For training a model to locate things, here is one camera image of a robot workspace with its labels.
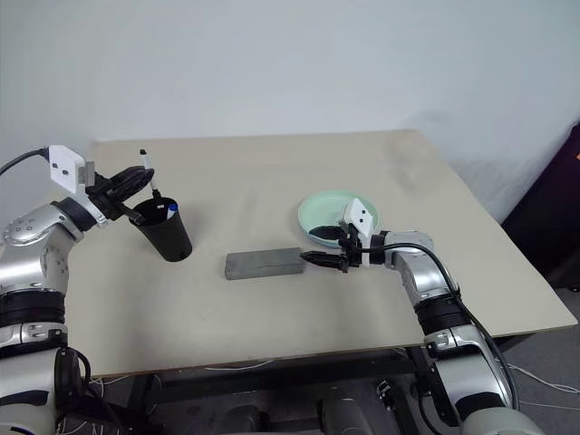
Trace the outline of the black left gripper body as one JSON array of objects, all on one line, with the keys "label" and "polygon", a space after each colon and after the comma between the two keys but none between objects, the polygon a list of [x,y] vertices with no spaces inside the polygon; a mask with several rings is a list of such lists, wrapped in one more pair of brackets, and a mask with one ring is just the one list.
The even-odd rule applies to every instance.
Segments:
[{"label": "black left gripper body", "polygon": [[111,178],[105,178],[100,174],[95,175],[95,184],[86,189],[89,200],[101,211],[109,220],[117,220],[121,216],[128,217],[133,223],[142,222],[142,215],[128,208],[125,200],[117,200],[114,196],[115,183]]}]

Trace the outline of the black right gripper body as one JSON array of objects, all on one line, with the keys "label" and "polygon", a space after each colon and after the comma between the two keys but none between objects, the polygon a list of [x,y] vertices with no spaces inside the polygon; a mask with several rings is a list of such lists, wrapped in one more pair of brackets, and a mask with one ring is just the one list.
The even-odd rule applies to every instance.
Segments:
[{"label": "black right gripper body", "polygon": [[341,260],[338,269],[347,273],[351,267],[359,267],[362,264],[362,242],[359,231],[352,223],[339,223],[341,229],[338,244],[342,249]]}]

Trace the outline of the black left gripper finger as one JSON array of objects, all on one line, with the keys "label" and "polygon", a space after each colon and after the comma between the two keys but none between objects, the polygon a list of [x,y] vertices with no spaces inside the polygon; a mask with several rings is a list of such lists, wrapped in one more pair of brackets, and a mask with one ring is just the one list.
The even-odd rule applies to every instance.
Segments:
[{"label": "black left gripper finger", "polygon": [[143,190],[148,184],[115,184],[114,196],[117,200],[126,200]]},{"label": "black left gripper finger", "polygon": [[111,177],[115,184],[148,184],[154,175],[154,169],[146,169],[144,166],[132,166],[126,168]]}]

